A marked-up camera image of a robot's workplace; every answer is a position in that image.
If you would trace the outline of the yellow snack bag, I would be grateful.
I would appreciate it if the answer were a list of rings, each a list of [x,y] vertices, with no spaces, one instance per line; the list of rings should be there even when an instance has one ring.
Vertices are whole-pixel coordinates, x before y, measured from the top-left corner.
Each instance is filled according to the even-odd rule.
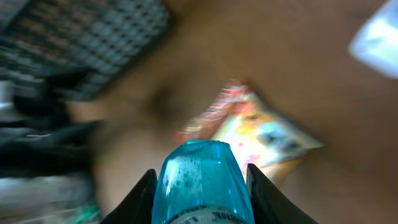
[[[254,164],[276,185],[304,155],[323,146],[268,107],[255,92],[243,96],[212,139],[230,145],[244,177],[247,165]]]

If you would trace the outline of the teal mouthwash bottle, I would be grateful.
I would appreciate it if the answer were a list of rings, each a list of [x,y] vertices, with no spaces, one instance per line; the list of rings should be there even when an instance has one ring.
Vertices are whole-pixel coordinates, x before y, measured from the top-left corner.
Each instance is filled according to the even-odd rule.
[[[167,156],[152,222],[255,223],[248,188],[229,144],[188,141]]]

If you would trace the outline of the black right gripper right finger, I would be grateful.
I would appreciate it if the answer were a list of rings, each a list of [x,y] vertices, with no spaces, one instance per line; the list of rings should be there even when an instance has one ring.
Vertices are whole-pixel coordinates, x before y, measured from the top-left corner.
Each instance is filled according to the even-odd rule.
[[[246,185],[256,224],[317,224],[293,204],[254,164],[248,164]]]

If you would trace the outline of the red orange snack packet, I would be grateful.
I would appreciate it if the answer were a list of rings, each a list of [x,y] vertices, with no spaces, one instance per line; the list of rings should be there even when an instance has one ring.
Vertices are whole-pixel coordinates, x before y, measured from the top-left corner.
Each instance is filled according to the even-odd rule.
[[[187,141],[211,139],[247,92],[248,84],[244,80],[237,78],[228,80],[217,94],[214,102],[177,131],[176,141],[183,144]]]

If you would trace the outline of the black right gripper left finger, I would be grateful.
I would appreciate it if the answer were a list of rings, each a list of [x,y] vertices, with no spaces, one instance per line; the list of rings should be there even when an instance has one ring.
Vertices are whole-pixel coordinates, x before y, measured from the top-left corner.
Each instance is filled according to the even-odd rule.
[[[149,169],[100,224],[151,224],[157,176]]]

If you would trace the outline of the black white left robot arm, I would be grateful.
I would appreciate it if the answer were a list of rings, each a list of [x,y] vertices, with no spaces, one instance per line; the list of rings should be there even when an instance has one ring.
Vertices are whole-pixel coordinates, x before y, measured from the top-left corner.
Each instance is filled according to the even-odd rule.
[[[98,122],[73,122],[62,101],[83,74],[1,74],[2,223],[101,221],[88,143]]]

